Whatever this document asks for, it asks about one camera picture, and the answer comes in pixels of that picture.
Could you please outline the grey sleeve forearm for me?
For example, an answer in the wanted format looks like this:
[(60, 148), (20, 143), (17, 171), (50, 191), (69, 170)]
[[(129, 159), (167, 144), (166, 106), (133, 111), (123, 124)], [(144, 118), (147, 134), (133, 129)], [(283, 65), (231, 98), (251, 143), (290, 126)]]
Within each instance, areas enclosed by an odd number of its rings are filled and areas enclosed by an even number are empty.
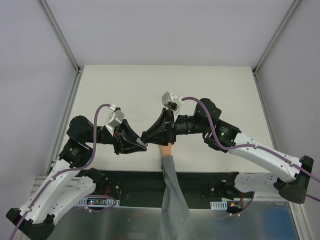
[(165, 190), (157, 238), (159, 240), (195, 240), (195, 228), (178, 181), (173, 156), (162, 158), (161, 169)]

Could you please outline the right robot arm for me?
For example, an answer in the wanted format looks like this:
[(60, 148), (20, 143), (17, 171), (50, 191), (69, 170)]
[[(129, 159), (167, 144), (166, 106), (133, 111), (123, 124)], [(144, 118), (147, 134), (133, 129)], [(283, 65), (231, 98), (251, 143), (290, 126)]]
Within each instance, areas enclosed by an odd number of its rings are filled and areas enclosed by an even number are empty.
[(214, 186), (222, 198), (234, 199), (241, 194), (265, 192), (303, 204), (312, 176), (314, 160), (295, 157), (265, 146), (238, 127), (220, 119), (222, 111), (208, 98), (162, 96), (164, 108), (157, 121), (142, 133), (144, 143), (167, 146), (179, 135), (201, 134), (207, 146), (215, 151), (246, 159), (265, 173), (231, 172), (226, 181)]

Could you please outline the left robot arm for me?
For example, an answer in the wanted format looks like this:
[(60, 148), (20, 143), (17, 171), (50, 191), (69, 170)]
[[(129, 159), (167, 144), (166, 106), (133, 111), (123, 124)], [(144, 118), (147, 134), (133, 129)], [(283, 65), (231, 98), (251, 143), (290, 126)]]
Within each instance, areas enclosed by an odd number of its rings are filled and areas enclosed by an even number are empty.
[[(98, 126), (85, 116), (74, 117), (67, 130), (69, 137), (54, 168), (40, 185), (35, 194), (19, 208), (11, 208), (6, 217), (15, 228), (31, 239), (45, 239), (58, 221), (79, 201), (91, 193), (102, 194), (106, 188), (105, 175), (95, 169), (86, 169), (93, 160), (94, 145), (112, 145), (115, 154), (145, 152), (147, 144), (131, 129), (120, 110), (112, 112), (107, 124)], [(83, 176), (68, 191), (65, 186), (80, 171)]]

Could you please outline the mannequin hand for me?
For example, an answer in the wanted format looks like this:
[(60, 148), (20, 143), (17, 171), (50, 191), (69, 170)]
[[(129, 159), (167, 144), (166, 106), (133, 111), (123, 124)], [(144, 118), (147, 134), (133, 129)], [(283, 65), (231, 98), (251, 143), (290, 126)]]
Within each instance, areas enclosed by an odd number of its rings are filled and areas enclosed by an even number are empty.
[(159, 145), (159, 150), (162, 158), (169, 157), (172, 155), (172, 144)]

